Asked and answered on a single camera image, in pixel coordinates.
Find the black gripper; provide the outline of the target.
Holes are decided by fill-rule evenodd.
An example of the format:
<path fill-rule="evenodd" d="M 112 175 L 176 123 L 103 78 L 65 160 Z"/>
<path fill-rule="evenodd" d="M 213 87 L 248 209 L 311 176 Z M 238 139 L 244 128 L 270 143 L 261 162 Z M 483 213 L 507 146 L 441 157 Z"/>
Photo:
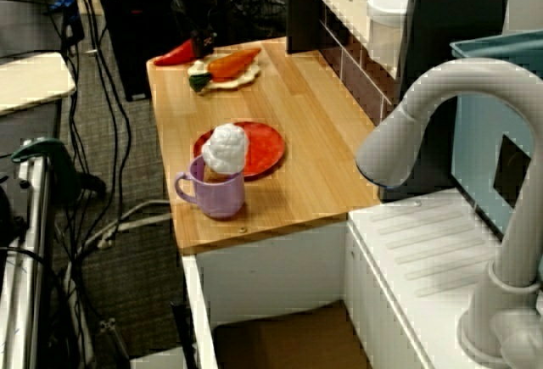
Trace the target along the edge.
<path fill-rule="evenodd" d="M 194 56 L 207 56 L 214 52 L 216 34 L 213 30 L 194 30 L 190 37 Z"/>

